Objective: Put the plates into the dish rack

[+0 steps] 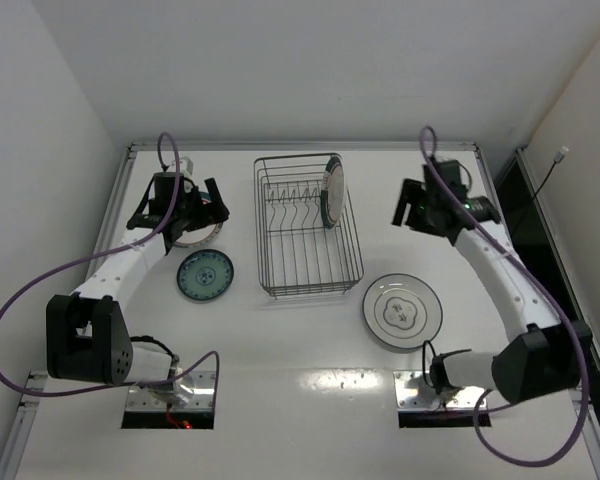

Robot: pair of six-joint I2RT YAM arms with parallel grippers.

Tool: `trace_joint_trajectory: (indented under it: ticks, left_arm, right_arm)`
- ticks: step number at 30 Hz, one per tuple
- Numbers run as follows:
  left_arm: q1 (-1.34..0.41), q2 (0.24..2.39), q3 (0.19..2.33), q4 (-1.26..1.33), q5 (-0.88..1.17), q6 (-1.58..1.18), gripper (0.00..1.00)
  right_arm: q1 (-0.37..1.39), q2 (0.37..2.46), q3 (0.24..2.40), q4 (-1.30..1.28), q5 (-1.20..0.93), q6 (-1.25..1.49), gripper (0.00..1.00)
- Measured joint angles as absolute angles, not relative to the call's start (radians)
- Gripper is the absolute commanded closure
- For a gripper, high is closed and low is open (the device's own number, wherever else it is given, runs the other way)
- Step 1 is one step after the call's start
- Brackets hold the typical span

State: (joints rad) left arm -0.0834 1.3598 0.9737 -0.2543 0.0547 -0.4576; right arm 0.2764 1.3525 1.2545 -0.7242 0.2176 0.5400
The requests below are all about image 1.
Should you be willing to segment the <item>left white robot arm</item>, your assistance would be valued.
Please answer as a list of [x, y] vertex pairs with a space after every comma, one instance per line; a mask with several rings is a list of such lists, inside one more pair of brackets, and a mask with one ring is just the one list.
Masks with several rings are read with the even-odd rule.
[[183, 392], [190, 375], [175, 355], [137, 346], [124, 311], [150, 270], [188, 232], [229, 217], [215, 179], [199, 189], [173, 172], [153, 176], [127, 221], [121, 244], [69, 295], [46, 307], [47, 370], [56, 379], [131, 386], [163, 397]]

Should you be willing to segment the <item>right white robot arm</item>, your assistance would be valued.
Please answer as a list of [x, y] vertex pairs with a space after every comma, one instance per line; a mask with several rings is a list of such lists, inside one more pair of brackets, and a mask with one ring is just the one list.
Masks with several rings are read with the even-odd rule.
[[560, 315], [508, 247], [501, 216], [485, 196], [469, 197], [456, 160], [424, 166], [423, 180], [403, 181], [395, 226], [443, 237], [469, 263], [504, 325], [507, 346], [496, 353], [456, 350], [435, 356], [429, 379], [437, 393], [466, 386], [521, 403], [584, 383], [584, 351], [592, 332]]

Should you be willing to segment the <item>white plate grey rim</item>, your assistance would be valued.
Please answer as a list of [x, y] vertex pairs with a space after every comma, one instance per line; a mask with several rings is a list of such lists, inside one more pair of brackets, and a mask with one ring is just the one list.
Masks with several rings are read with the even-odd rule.
[[444, 318], [436, 292], [420, 278], [402, 273], [381, 276], [366, 289], [362, 315], [379, 341], [404, 351], [432, 341]]

